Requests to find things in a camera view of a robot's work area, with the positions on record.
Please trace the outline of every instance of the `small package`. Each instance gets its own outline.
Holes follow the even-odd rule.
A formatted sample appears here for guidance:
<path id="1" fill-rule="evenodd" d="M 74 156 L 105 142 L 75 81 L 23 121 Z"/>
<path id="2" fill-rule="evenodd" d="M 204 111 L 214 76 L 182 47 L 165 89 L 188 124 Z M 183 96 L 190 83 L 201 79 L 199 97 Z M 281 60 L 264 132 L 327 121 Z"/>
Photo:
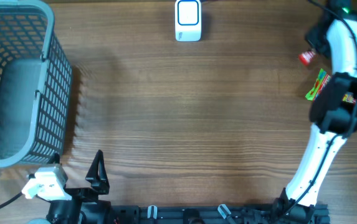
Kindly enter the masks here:
<path id="1" fill-rule="evenodd" d="M 321 90 L 328 84 L 328 82 L 331 80 L 332 76 L 329 75 L 326 71 L 323 69 L 320 70 L 320 73 L 318 74 L 318 78 L 315 81 L 314 87 L 305 95 L 305 98 L 314 101 L 315 98 L 321 93 Z M 354 99 L 353 94 L 348 92 L 344 95 L 343 101 L 347 103 L 356 103 L 356 99 Z"/>

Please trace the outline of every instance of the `green light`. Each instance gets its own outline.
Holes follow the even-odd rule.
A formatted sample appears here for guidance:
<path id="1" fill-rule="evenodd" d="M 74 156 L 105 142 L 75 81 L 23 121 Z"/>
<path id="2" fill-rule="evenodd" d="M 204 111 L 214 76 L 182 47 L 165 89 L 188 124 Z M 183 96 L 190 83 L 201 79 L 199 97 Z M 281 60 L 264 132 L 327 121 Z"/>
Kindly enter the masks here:
<path id="1" fill-rule="evenodd" d="M 347 14 L 350 13 L 350 9 L 349 8 L 344 7 L 344 8 L 342 8 L 342 10 L 345 11 Z"/>

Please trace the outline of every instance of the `wooden table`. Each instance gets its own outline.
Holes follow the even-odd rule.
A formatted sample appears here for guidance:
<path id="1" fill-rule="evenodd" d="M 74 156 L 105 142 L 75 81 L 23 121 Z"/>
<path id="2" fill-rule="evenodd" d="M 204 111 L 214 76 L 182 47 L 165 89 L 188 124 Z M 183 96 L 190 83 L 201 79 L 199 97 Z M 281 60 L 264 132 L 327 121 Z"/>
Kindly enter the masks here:
<path id="1" fill-rule="evenodd" d="M 304 96 L 320 68 L 297 55 L 321 10 L 306 1 L 210 1 L 202 41 L 174 39 L 174 3 L 51 4 L 74 67 L 62 157 L 68 186 L 103 150 L 114 205 L 272 202 L 308 142 Z M 36 167 L 0 170 L 0 203 Z M 341 150 L 319 201 L 332 223 L 357 223 L 357 133 Z M 44 218 L 48 204 L 20 198 L 0 223 Z"/>

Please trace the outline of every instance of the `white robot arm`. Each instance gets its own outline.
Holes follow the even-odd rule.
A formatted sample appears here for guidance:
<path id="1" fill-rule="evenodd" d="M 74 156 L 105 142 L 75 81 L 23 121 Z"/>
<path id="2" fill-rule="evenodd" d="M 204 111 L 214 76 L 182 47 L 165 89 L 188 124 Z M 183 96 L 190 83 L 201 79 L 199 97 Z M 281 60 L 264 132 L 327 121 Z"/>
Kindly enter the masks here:
<path id="1" fill-rule="evenodd" d="M 351 19 L 344 19 L 344 21 L 353 31 L 357 41 L 357 21 Z M 326 39 L 330 46 L 332 74 L 347 73 L 349 76 L 357 78 L 357 48 L 349 29 L 341 20 L 335 19 L 326 32 Z M 303 159 L 294 178 L 286 187 L 286 194 L 289 199 L 300 199 L 310 186 L 310 182 L 318 175 L 315 183 L 308 189 L 307 194 L 298 202 L 298 204 L 304 206 L 316 204 L 320 186 L 329 166 L 331 166 L 336 154 L 347 141 L 342 136 L 335 138 L 337 134 L 331 131 L 322 132 L 318 125 L 312 124 L 310 140 Z M 317 174 L 321 163 L 323 164 L 319 174 Z"/>

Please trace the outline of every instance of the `white connector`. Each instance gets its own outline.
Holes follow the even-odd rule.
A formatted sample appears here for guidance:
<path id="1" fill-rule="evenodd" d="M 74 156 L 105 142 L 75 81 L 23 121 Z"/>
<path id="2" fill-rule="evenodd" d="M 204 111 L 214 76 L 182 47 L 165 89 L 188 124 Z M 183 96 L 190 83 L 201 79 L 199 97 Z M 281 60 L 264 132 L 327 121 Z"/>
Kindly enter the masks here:
<path id="1" fill-rule="evenodd" d="M 72 196 L 64 190 L 67 175 L 60 164 L 41 167 L 34 176 L 35 178 L 30 179 L 22 189 L 27 199 L 32 199 L 36 195 L 45 200 L 72 199 Z"/>

